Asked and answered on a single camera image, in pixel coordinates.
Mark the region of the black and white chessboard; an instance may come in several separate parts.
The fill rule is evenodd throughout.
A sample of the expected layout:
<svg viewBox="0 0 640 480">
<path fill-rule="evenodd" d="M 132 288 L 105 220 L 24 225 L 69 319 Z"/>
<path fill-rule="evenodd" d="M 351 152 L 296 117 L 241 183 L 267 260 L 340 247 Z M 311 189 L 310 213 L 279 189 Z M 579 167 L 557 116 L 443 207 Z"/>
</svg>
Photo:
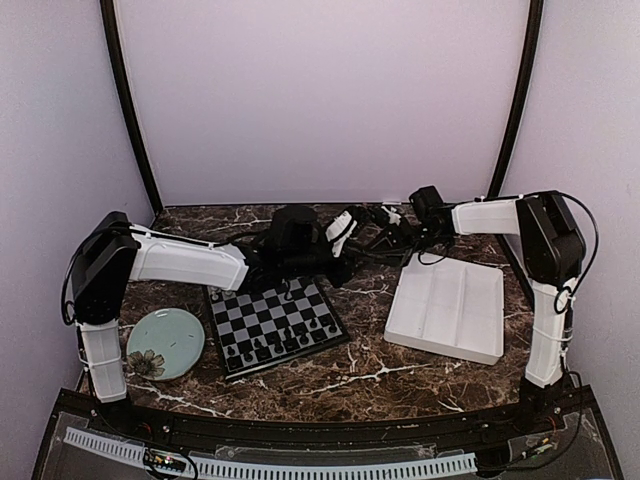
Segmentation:
<svg viewBox="0 0 640 480">
<path fill-rule="evenodd" d="M 227 381 L 272 368 L 298 357 L 322 352 L 350 340 L 342 320 L 314 278 L 296 278 L 262 293 L 239 294 L 220 290 L 219 300 L 212 302 L 209 297 L 209 301 L 212 333 Z M 318 320 L 315 330 L 309 328 L 313 318 Z M 335 334 L 328 331 L 332 323 L 337 327 Z M 284 346 L 284 331 L 287 327 L 291 329 L 295 339 L 295 348 L 291 351 L 287 351 Z M 266 335 L 271 332 L 276 333 L 276 343 L 281 343 L 284 348 L 281 354 L 274 351 L 276 343 L 270 345 L 266 339 Z M 307 336 L 306 345 L 299 343 L 301 335 Z M 269 349 L 270 357 L 267 360 L 259 361 L 256 358 L 255 338 L 260 339 L 262 348 Z M 228 346 L 235 349 L 236 356 L 227 356 Z M 243 356 L 246 352 L 253 356 L 250 364 L 244 362 Z"/>
</svg>

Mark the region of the white plastic tray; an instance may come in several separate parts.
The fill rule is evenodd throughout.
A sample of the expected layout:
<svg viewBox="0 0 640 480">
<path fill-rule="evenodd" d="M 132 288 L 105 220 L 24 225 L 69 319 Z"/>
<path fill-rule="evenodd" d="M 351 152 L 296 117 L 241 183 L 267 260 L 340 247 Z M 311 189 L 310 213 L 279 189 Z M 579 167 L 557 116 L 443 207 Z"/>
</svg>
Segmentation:
<svg viewBox="0 0 640 480">
<path fill-rule="evenodd" d="M 415 254 L 385 325 L 390 343 L 494 365 L 504 354 L 504 275 L 494 267 Z"/>
</svg>

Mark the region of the black chess pawn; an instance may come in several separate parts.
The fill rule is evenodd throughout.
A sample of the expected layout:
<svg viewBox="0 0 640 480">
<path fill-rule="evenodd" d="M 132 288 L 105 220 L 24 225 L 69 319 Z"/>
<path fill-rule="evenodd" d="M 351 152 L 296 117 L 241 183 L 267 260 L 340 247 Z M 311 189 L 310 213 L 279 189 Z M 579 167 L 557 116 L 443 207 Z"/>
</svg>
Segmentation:
<svg viewBox="0 0 640 480">
<path fill-rule="evenodd" d="M 285 341 L 284 346 L 287 351 L 291 351 L 295 348 L 295 339 L 293 338 L 292 331 L 289 327 L 287 327 L 284 331 Z"/>
</svg>

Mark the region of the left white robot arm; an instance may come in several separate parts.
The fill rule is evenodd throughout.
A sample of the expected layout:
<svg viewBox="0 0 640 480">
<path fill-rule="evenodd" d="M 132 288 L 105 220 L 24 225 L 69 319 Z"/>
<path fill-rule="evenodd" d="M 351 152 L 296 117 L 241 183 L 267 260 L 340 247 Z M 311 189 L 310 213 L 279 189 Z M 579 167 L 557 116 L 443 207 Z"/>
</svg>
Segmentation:
<svg viewBox="0 0 640 480">
<path fill-rule="evenodd" d="M 133 282 L 173 282 L 253 294 L 303 276 L 324 276 L 340 287 L 361 256 L 348 245 L 365 224 L 361 207 L 348 207 L 328 225 L 315 210 L 277 210 L 267 229 L 207 242 L 131 223 L 107 214 L 74 252 L 60 294 L 61 316 L 76 327 L 101 417 L 120 436 L 141 427 L 130 406 L 117 332 L 126 288 Z"/>
</svg>

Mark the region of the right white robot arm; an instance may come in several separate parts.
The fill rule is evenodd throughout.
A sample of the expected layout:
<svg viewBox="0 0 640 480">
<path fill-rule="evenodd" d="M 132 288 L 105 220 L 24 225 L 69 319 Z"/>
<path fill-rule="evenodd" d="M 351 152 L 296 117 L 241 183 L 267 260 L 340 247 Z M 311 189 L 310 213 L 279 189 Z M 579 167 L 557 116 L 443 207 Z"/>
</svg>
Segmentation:
<svg viewBox="0 0 640 480">
<path fill-rule="evenodd" d="M 400 275 L 384 329 L 386 341 L 429 353 L 493 365 L 504 353 L 504 276 L 496 267 L 428 248 L 474 234 L 515 235 L 534 293 L 526 383 L 545 389 L 563 376 L 572 339 L 571 309 L 582 275 L 595 257 L 558 191 L 459 204 L 437 189 L 410 197 L 421 224 L 418 244 Z"/>
</svg>

